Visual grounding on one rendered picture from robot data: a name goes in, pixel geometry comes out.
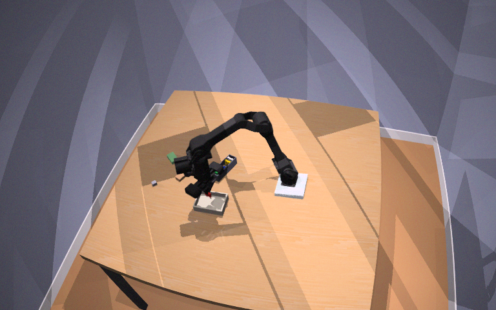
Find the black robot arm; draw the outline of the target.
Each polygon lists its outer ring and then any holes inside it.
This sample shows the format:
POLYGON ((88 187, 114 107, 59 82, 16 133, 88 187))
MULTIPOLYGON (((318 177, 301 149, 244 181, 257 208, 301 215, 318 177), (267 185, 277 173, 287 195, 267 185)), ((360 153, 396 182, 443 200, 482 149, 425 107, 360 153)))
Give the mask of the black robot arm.
POLYGON ((293 161, 282 152, 274 136, 273 125, 267 114, 262 111, 237 113, 210 133, 191 139, 186 150, 187 155, 174 158, 177 174, 184 174, 185 177, 194 176, 197 179, 193 169, 199 172, 206 171, 209 168, 208 159, 212 158, 211 149, 214 145, 239 129, 259 132, 266 139, 274 154, 272 161, 280 174, 281 185, 295 187, 298 171, 293 161))

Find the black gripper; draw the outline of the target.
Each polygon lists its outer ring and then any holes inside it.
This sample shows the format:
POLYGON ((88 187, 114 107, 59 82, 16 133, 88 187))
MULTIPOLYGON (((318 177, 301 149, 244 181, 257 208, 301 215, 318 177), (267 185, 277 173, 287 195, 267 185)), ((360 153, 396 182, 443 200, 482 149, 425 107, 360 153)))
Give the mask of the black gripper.
POLYGON ((198 196, 202 193, 202 191, 206 194, 210 193, 216 178, 214 178, 215 172, 220 175, 224 169, 223 166, 219 163, 212 162, 209 165, 209 168, 204 172, 199 172, 196 169, 193 169, 197 176, 197 182, 195 184, 188 184, 185 188, 185 193, 191 196, 194 199, 197 199, 198 196))

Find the light green block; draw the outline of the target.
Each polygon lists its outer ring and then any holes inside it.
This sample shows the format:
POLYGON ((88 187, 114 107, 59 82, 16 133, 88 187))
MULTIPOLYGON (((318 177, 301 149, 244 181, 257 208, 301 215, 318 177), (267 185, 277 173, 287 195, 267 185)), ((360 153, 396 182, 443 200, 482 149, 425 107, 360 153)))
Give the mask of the light green block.
POLYGON ((167 158, 169 159, 169 161, 174 164, 174 158, 177 158, 175 153, 171 152, 170 154, 167 155, 167 158))

